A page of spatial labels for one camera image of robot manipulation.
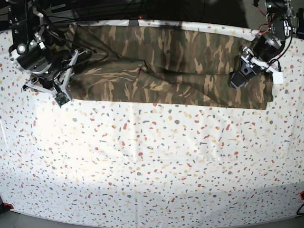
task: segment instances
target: camouflage fabric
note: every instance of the camouflage fabric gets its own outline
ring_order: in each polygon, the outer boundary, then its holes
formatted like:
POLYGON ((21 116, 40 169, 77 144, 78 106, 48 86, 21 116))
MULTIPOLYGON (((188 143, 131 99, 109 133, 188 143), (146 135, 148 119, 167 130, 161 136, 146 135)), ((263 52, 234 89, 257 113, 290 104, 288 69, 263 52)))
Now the camouflage fabric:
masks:
POLYGON ((241 38, 169 27, 77 27, 75 41, 96 50, 70 84, 81 100, 266 109, 272 78, 228 85, 241 38))

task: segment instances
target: metal bracket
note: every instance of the metal bracket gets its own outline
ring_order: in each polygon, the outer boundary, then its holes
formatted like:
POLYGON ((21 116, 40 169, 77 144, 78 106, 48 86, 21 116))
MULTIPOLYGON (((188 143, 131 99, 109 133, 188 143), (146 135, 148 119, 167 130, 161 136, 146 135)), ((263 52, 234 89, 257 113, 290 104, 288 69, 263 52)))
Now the metal bracket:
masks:
POLYGON ((67 103, 68 101, 72 101, 73 97, 72 97, 71 92, 68 89, 68 83, 69 83, 70 78, 75 74, 72 66, 75 65, 75 63, 77 62, 78 56, 79 56, 79 51, 74 50, 74 52, 72 53, 72 58, 68 64, 68 67, 70 67, 70 68, 67 69, 65 72, 61 73, 61 75, 58 77, 59 78, 58 87, 59 87, 60 91, 56 92, 55 90, 45 89, 41 86, 35 85, 37 83, 37 81, 32 82, 31 80, 28 80, 26 82, 23 90, 26 90, 28 88, 33 88, 33 89, 36 89, 43 93, 51 94, 52 97, 54 98, 54 100, 57 102, 57 104, 60 107, 62 105, 64 105, 65 103, 67 103))

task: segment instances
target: speckled white surface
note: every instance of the speckled white surface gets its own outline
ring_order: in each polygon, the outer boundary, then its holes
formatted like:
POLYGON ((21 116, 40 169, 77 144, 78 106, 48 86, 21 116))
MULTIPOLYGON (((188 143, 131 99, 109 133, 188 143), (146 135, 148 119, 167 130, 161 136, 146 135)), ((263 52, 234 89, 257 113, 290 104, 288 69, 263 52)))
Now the speckled white surface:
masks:
POLYGON ((293 216, 301 205, 301 40, 282 58, 285 84, 264 111, 78 100, 60 109, 47 94, 21 92, 28 75, 8 60, 10 32, 0 40, 0 193, 14 211, 209 228, 293 216))

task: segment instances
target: red wire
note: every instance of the red wire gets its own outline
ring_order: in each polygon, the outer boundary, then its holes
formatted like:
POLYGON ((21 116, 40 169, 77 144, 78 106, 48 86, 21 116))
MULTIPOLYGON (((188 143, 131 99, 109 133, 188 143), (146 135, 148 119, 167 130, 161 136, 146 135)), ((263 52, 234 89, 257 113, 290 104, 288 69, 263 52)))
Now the red wire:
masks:
POLYGON ((257 6, 258 11, 260 11, 264 16, 266 16, 266 14, 257 6))
POLYGON ((270 25, 271 25, 271 23, 265 23, 265 24, 263 24, 263 25, 260 25, 260 27, 258 28, 259 34, 263 35, 263 34, 267 33, 267 32, 269 31, 269 29, 270 29, 270 25), (267 26, 267 29, 266 29, 265 31, 261 31, 261 28, 262 28, 264 25, 268 25, 268 26, 267 26))

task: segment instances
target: white tablecloth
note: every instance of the white tablecloth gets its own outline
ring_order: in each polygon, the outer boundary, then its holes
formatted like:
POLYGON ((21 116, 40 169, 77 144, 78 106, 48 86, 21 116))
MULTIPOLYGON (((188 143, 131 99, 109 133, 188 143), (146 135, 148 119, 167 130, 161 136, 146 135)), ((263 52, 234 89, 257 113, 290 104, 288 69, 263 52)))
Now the white tablecloth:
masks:
MULTIPOLYGON (((182 28, 253 38, 244 28, 182 28)), ((282 58, 285 83, 264 111, 78 100, 60 109, 47 94, 21 92, 28 75, 8 60, 11 33, 0 41, 0 193, 14 211, 92 226, 210 228, 294 216, 301 205, 302 40, 282 58)))

